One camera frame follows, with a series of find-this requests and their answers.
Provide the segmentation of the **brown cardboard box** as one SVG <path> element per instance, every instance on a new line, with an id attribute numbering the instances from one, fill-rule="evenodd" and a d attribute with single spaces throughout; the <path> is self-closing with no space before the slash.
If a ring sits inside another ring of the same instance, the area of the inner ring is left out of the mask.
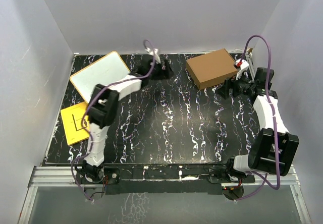
<path id="1" fill-rule="evenodd" d="M 186 60 L 186 69 L 199 90 L 224 83 L 237 75 L 235 61 L 226 49 Z"/>

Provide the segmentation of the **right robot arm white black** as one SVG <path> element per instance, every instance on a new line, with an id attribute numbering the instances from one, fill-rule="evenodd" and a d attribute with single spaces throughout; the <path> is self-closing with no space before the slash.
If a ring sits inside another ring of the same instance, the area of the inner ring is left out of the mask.
<path id="1" fill-rule="evenodd" d="M 220 95 L 227 99 L 240 94 L 253 104 L 260 132 L 248 154 L 237 155 L 227 161 L 225 176 L 236 182 L 251 171 L 286 176 L 296 154 L 299 138 L 285 127 L 278 110 L 278 95 L 271 90 L 272 69 L 257 68 L 254 79 L 244 72 L 239 79 L 227 78 Z"/>

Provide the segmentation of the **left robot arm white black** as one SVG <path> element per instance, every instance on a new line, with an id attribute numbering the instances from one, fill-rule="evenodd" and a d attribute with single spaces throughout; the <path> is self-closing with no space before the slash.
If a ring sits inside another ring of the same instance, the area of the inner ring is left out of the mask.
<path id="1" fill-rule="evenodd" d="M 155 61 L 153 56 L 145 55 L 140 63 L 136 72 L 130 72 L 108 86 L 97 84 L 93 89 L 86 109 L 89 121 L 88 146 L 79 172 L 89 182 L 99 183 L 104 178 L 105 141 L 109 127 L 117 116 L 119 101 L 143 89 L 149 81 L 168 80 L 174 75 L 170 61 L 164 57 Z"/>

